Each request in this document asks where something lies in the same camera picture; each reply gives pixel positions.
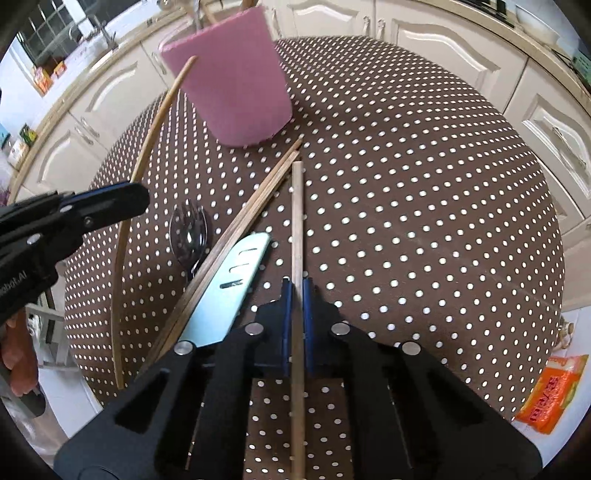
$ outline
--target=kitchen cabinet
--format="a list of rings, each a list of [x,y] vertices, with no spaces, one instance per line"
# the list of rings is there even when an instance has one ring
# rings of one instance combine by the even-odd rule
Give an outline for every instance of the kitchen cabinet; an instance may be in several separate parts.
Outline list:
[[[52,190],[82,192],[106,155],[107,150],[90,132],[66,114],[35,156],[23,185],[34,195]]]
[[[372,36],[372,0],[278,0],[278,25],[286,37]]]
[[[70,113],[94,141],[108,149],[166,88],[142,46],[137,45],[92,83]]]
[[[35,193],[33,193],[31,190],[26,189],[25,187],[21,187],[17,193],[17,202],[20,202],[22,200],[26,200],[27,198],[31,198],[34,196],[35,196]]]
[[[271,38],[273,40],[279,40],[280,38],[285,37],[283,30],[281,29],[281,25],[279,23],[279,13],[277,3],[280,3],[282,0],[265,0],[264,2],[259,2],[259,5],[263,5],[265,9],[265,16],[267,18],[267,24],[269,25],[269,32],[271,32]]]
[[[463,18],[412,0],[378,0],[376,36],[459,76],[503,112],[526,55]]]
[[[560,233],[565,236],[569,231],[575,228],[584,220],[584,216],[575,204],[572,197],[566,189],[556,179],[554,174],[540,162],[540,167],[544,173],[548,189],[552,195],[552,203],[556,210],[556,217],[558,218],[558,226]]]
[[[591,216],[591,118],[579,103],[530,60],[505,117]]]
[[[172,87],[174,83],[174,74],[171,72],[164,60],[160,56],[160,44],[165,41],[168,37],[174,35],[177,30],[182,30],[183,28],[188,27],[191,24],[191,21],[188,17],[183,17],[176,22],[167,25],[164,28],[158,30],[154,35],[149,36],[142,42],[142,47],[150,62],[154,66],[160,78],[162,78],[163,82],[167,85],[167,87]]]
[[[570,250],[582,242],[586,242],[591,239],[591,218],[587,218],[585,221],[578,224],[575,228],[562,234],[562,246],[564,251]]]
[[[562,311],[579,309],[591,305],[591,239],[585,239],[564,252],[564,291]]]

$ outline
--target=finger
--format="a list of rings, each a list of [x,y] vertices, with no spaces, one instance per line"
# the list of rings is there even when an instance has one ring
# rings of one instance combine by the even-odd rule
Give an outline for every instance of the finger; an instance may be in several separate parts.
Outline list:
[[[2,341],[2,362],[6,365],[6,368],[12,370],[14,366],[19,363],[19,361],[24,356],[23,349],[19,346],[18,342],[15,340],[14,336],[9,337],[7,336]]]
[[[25,322],[26,321],[26,314],[25,314],[25,310],[21,309],[18,312],[16,312],[14,315],[12,315],[7,321],[6,324],[8,325],[8,327],[10,328],[14,328],[16,327],[19,322]]]
[[[25,354],[34,352],[24,311],[13,315],[11,320],[14,326],[6,329],[6,336],[2,341],[2,361],[9,369],[13,369]]]
[[[17,397],[22,397],[37,386],[39,370],[37,364],[29,358],[24,358],[12,369],[10,388]]]

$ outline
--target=knife blade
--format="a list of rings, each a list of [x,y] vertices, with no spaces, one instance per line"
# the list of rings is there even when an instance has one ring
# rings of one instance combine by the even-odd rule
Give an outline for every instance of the knife blade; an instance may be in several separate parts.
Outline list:
[[[213,276],[179,340],[189,340],[196,347],[223,340],[236,319],[270,241],[267,233],[253,233],[234,245]]]

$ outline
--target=polka dot tablecloth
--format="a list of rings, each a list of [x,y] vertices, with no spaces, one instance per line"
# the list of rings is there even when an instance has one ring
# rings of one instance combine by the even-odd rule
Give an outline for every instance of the polka dot tablecloth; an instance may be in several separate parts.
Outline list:
[[[133,220],[121,320],[126,380],[137,373],[186,283],[168,222],[196,199],[214,241],[304,135],[305,275],[378,342],[419,341],[510,420],[554,345],[564,264],[535,155],[477,91],[436,64],[364,37],[277,44],[293,118],[273,139],[226,148],[181,93],[152,153],[152,202]],[[161,99],[115,144],[93,187],[128,179]],[[290,274],[285,182],[255,223],[272,244],[240,322]],[[102,402],[117,395],[109,308],[116,228],[87,236],[69,262],[72,352]],[[308,479],[351,478],[341,382],[309,381]],[[288,382],[253,386],[246,478],[290,476]]]

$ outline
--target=wooden chopstick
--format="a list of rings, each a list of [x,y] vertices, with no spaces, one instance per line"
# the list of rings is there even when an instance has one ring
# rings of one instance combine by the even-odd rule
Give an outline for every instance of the wooden chopstick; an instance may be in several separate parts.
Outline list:
[[[304,400],[304,168],[301,161],[291,168],[291,282],[295,297],[291,310],[291,477],[306,477],[306,405]]]
[[[156,338],[146,356],[140,373],[147,370],[178,341],[217,269],[222,265],[232,247],[256,220],[273,192],[282,182],[292,163],[299,155],[297,148],[300,145],[301,138],[296,140],[286,154],[283,155],[209,252],[209,255],[197,270],[194,279],[187,286],[163,328],[161,328],[158,338]]]
[[[158,139],[160,128],[164,119],[168,115],[168,110],[173,104],[173,101],[177,97],[178,90],[183,83],[183,80],[193,67],[193,64],[197,60],[197,57],[190,57],[183,69],[176,77],[173,86],[164,97],[164,100],[156,112],[156,116],[150,125],[148,135],[142,145],[142,150],[139,152],[138,159],[135,163],[134,171],[131,174],[130,182],[141,181],[148,164],[150,163],[150,154],[154,148],[154,144]],[[113,353],[113,370],[115,373],[115,382],[117,388],[120,390],[124,388],[124,375],[123,375],[123,364],[121,360],[121,336],[119,335],[119,322],[122,317],[122,299],[121,292],[123,290],[123,266],[125,263],[125,253],[127,250],[127,240],[129,238],[129,229],[131,227],[131,219],[124,220],[119,224],[118,236],[117,236],[117,250],[115,254],[115,268],[113,269],[113,291],[111,294],[111,349]]]

